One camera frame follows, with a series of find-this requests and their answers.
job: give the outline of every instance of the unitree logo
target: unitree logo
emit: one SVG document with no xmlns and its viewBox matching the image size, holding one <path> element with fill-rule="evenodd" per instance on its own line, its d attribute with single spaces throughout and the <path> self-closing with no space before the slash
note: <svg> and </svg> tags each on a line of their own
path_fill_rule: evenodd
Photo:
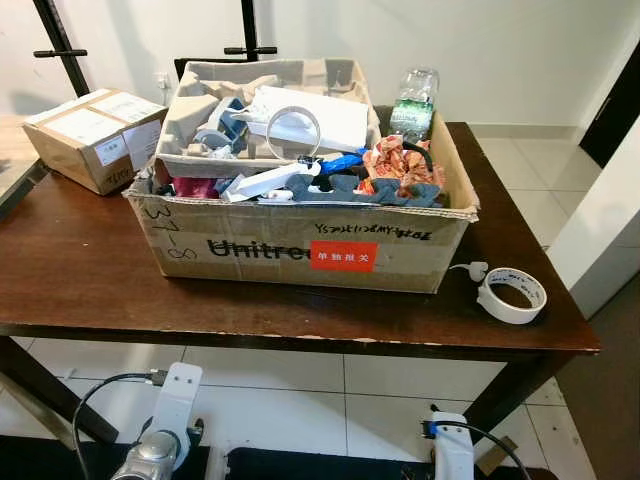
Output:
<svg viewBox="0 0 640 480">
<path fill-rule="evenodd" d="M 266 243 L 251 242 L 248 245 L 238 245 L 233 242 L 227 242 L 222 240 L 221 242 L 214 242 L 213 240 L 207 240 L 209 244 L 209 250 L 217 257 L 228 257 L 234 255 L 245 258 L 268 258 L 268 259 L 280 259 L 288 256 L 293 260 L 302 260 L 304 258 L 311 258 L 311 250 L 298 247 L 275 247 L 273 245 L 267 245 Z"/>
</svg>

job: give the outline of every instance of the power outlet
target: power outlet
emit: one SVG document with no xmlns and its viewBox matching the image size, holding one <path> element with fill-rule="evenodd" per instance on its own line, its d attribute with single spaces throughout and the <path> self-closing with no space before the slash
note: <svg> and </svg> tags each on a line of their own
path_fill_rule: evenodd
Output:
<svg viewBox="0 0 640 480">
<path fill-rule="evenodd" d="M 160 90 L 166 90 L 169 88 L 169 74 L 167 72 L 155 72 L 153 79 L 156 82 L 156 87 Z"/>
</svg>

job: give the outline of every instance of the plastic water bottle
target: plastic water bottle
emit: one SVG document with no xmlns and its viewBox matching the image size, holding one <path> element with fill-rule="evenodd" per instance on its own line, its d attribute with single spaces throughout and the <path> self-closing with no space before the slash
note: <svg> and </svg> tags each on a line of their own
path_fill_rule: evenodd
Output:
<svg viewBox="0 0 640 480">
<path fill-rule="evenodd" d="M 412 68 L 400 83 L 400 96 L 391 113 L 391 132 L 416 143 L 422 140 L 433 117 L 433 102 L 440 84 L 438 72 L 432 68 Z"/>
</svg>

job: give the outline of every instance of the table leg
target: table leg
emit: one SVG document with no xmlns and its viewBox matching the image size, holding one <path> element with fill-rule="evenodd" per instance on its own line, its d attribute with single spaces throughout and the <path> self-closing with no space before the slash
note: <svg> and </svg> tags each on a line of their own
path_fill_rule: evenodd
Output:
<svg viewBox="0 0 640 480">
<path fill-rule="evenodd" d="M 80 399 L 10 337 L 0 336 L 0 372 L 69 422 Z M 80 430 L 95 440 L 114 442 L 118 431 L 91 407 L 78 418 Z"/>
<path fill-rule="evenodd" d="M 549 353 L 509 362 L 464 413 L 467 422 L 491 431 L 572 357 Z M 481 437 L 472 432 L 471 438 Z"/>
</svg>

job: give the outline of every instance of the red label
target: red label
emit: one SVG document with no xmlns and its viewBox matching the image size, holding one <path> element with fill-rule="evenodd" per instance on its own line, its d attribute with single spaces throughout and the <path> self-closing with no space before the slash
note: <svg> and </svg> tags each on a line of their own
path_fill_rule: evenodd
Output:
<svg viewBox="0 0 640 480">
<path fill-rule="evenodd" d="M 373 272 L 377 243 L 311 242 L 311 268 L 342 272 Z"/>
</svg>

